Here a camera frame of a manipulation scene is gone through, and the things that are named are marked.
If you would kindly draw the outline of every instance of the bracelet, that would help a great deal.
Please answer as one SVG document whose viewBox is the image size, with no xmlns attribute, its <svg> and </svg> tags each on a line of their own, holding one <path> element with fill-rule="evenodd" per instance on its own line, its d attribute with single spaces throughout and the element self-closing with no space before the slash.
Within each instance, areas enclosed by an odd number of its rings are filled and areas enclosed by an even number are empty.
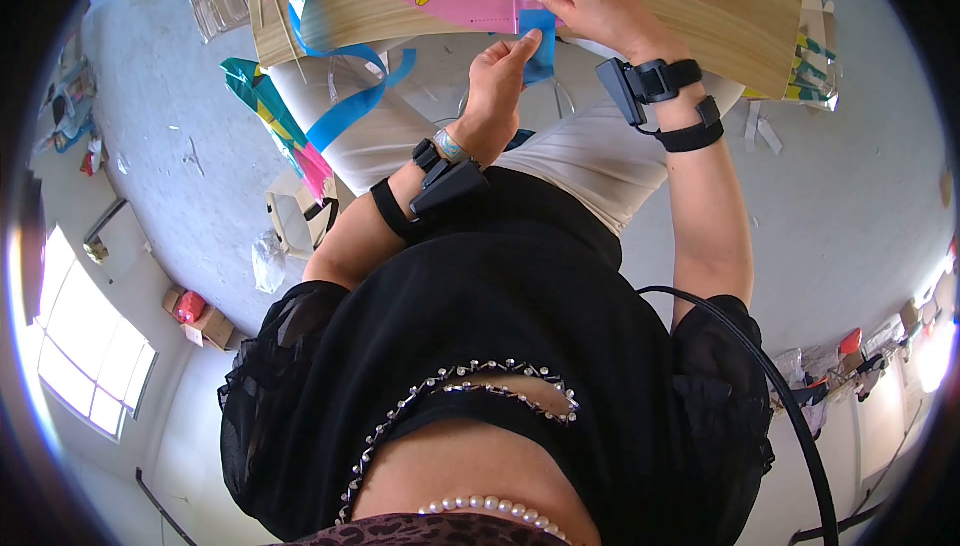
<svg viewBox="0 0 960 546">
<path fill-rule="evenodd" d="M 437 144 L 438 150 L 449 158 L 453 164 L 462 163 L 471 157 L 460 144 L 453 141 L 446 129 L 441 129 L 433 136 L 433 143 Z"/>
<path fill-rule="evenodd" d="M 397 197 L 394 196 L 394 191 L 390 189 L 389 179 L 390 177 L 384 177 L 370 188 L 369 193 L 373 196 L 373 203 L 376 204 L 376 209 L 391 231 L 407 243 L 416 241 L 420 228 L 407 220 L 407 216 L 403 214 L 401 205 L 397 202 Z"/>
</svg>

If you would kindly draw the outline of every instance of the black blouse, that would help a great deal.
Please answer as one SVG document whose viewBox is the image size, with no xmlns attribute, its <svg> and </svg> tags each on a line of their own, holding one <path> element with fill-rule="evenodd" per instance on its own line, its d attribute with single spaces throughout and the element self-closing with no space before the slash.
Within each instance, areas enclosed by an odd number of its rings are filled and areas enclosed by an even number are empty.
<svg viewBox="0 0 960 546">
<path fill-rule="evenodd" d="M 382 441 L 466 417 L 541 444 L 606 544 L 636 543 L 637 528 L 732 544 L 773 461 L 762 369 L 702 311 L 671 336 L 572 196 L 506 169 L 487 177 L 493 196 L 353 292 L 307 282 L 270 308 L 220 389 L 236 503 L 299 539 L 349 519 Z M 739 299 L 711 300 L 760 343 Z M 444 377 L 528 368 L 573 390 L 574 421 L 484 390 L 431 393 Z"/>
</svg>

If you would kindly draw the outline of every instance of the sheer black sleeve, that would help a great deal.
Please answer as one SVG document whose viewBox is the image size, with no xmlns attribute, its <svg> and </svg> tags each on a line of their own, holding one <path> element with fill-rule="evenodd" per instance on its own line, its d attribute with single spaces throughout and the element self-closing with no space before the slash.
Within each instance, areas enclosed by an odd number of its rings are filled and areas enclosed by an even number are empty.
<svg viewBox="0 0 960 546">
<path fill-rule="evenodd" d="M 269 480 L 271 445 L 283 441 L 315 350 L 348 293 L 326 281 L 292 288 L 270 307 L 259 335 L 243 341 L 226 384 L 217 390 L 223 480 L 250 516 L 260 516 L 258 483 Z"/>
<path fill-rule="evenodd" d="M 739 298 L 709 300 L 761 345 L 761 328 Z M 703 533 L 711 544 L 733 544 L 774 460 L 766 379 L 740 341 L 699 308 L 678 324 L 673 342 L 674 389 L 686 412 L 702 489 Z"/>
</svg>

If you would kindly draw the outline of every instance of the leopard print fabric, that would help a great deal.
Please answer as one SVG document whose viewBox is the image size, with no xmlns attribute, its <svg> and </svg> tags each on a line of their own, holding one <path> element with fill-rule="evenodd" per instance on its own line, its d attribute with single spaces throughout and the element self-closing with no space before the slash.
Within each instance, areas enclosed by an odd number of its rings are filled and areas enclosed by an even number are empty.
<svg viewBox="0 0 960 546">
<path fill-rule="evenodd" d="M 296 546 L 566 546 L 541 529 L 486 514 L 383 514 L 322 529 Z"/>
</svg>

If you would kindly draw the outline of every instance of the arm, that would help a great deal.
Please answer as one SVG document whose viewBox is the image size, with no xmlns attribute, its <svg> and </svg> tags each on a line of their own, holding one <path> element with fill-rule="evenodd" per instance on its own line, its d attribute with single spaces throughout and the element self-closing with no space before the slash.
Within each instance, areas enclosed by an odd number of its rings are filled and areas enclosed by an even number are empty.
<svg viewBox="0 0 960 546">
<path fill-rule="evenodd" d="M 450 137 L 481 165 L 491 165 L 520 126 L 517 103 L 523 90 L 523 65 L 543 34 L 539 29 L 516 42 L 487 48 L 470 65 L 470 95 L 463 116 L 450 123 Z M 390 179 L 390 190 L 408 219 L 410 200 L 421 192 L 424 171 L 408 162 Z M 310 257 L 303 280 L 323 280 L 354 289 L 380 264 L 406 247 L 380 216 L 374 197 L 365 193 L 346 207 Z"/>
<path fill-rule="evenodd" d="M 706 95 L 703 84 L 697 83 L 680 90 L 677 98 L 655 104 L 660 128 L 673 131 L 700 122 L 693 108 Z M 703 298 L 732 294 L 749 307 L 754 254 L 727 140 L 720 138 L 692 152 L 667 152 L 666 169 L 673 216 L 674 287 Z M 687 300 L 674 299 L 674 328 L 692 309 Z"/>
<path fill-rule="evenodd" d="M 638 0 L 538 0 L 571 29 L 621 52 L 634 65 L 657 58 L 690 58 L 686 44 Z M 663 131 L 701 122 L 694 107 L 706 96 L 702 83 L 654 104 Z M 721 293 L 750 303 L 754 283 L 750 229 L 726 141 L 685 153 L 667 153 L 676 261 L 674 285 L 708 298 Z M 691 310 L 674 302 L 674 327 Z"/>
</svg>

